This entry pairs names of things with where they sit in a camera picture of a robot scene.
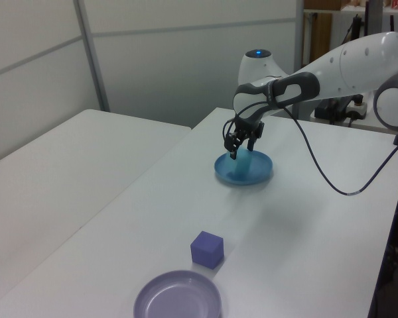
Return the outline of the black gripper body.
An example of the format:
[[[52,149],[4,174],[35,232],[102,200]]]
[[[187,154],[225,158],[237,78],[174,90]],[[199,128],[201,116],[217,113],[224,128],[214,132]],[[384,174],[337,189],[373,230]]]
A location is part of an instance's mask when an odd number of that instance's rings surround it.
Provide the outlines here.
[[[264,123],[261,121],[262,115],[252,115],[246,119],[239,115],[235,116],[235,131],[241,131],[244,134],[262,134]]]

